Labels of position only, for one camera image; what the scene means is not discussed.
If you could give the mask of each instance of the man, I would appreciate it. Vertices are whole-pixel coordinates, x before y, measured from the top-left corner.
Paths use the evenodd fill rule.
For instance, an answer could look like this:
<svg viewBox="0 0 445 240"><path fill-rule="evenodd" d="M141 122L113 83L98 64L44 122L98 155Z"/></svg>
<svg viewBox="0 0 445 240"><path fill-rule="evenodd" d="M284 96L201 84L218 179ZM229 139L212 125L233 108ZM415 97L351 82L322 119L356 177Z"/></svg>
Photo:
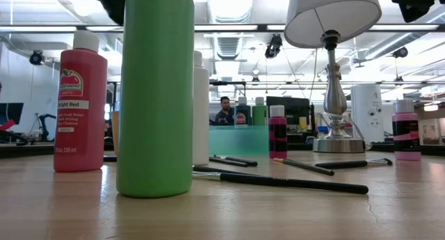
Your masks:
<svg viewBox="0 0 445 240"><path fill-rule="evenodd" d="M218 125L234 125L234 111L230 108L230 99L221 97L222 110L216 115L215 122Z"/></svg>

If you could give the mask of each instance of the desk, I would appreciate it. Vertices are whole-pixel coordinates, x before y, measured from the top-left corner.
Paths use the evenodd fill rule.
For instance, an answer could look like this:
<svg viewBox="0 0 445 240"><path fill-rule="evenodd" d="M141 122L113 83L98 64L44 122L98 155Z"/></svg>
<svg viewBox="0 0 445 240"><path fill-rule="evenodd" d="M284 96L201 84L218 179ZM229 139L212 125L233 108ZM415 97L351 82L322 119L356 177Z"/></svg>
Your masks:
<svg viewBox="0 0 445 240"><path fill-rule="evenodd" d="M368 152L366 158L394 159ZM290 152L306 163L363 154ZM445 159L336 170L334 177L255 157L257 168L211 167L278 177L366 184L368 195L193 181L162 199L118 195L115 163L54 173L52 156L0 160L0 239L444 239Z"/></svg>

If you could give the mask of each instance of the pink paint bottle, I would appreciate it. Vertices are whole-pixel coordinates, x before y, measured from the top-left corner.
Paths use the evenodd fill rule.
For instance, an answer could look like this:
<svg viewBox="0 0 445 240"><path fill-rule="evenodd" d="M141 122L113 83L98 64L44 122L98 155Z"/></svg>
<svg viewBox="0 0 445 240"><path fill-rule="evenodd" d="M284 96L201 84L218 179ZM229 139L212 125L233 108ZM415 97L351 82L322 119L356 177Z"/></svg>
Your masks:
<svg viewBox="0 0 445 240"><path fill-rule="evenodd" d="M104 106L107 60L100 56L99 37L74 33L74 49L60 57L60 85L54 170L97 170L104 164Z"/></svg>
<svg viewBox="0 0 445 240"><path fill-rule="evenodd" d="M287 120L284 117L284 106L270 107L269 118L269 157L271 159L287 158Z"/></svg>
<svg viewBox="0 0 445 240"><path fill-rule="evenodd" d="M392 129L394 134L394 154L397 160L420 161L419 122L410 99L394 103Z"/></svg>

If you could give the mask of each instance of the lamp stand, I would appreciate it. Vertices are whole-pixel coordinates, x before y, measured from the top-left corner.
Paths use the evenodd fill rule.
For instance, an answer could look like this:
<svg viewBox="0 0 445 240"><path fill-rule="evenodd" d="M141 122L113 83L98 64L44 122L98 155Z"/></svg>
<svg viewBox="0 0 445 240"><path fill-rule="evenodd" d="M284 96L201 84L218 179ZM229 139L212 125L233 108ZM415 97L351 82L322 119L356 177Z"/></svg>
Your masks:
<svg viewBox="0 0 445 240"><path fill-rule="evenodd" d="M340 85L340 65L335 61L335 49L340 38L336 31L326 31L321 40L327 49L327 91L323 108L330 116L329 134L325 138L314 140L314 151L325 153L363 153L364 141L349 136L345 132L346 122L343 113L347 109L346 96Z"/></svg>

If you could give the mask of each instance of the white lamp shade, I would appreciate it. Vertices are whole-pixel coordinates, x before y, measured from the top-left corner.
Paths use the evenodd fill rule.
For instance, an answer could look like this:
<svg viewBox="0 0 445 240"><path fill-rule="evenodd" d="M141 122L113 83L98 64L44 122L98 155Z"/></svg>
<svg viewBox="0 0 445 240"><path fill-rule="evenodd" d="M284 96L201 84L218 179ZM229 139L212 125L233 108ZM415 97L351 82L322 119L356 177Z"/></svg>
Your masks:
<svg viewBox="0 0 445 240"><path fill-rule="evenodd" d="M378 0L290 0L284 37L295 47L319 48L324 31L340 33L340 43L367 31L380 17Z"/></svg>

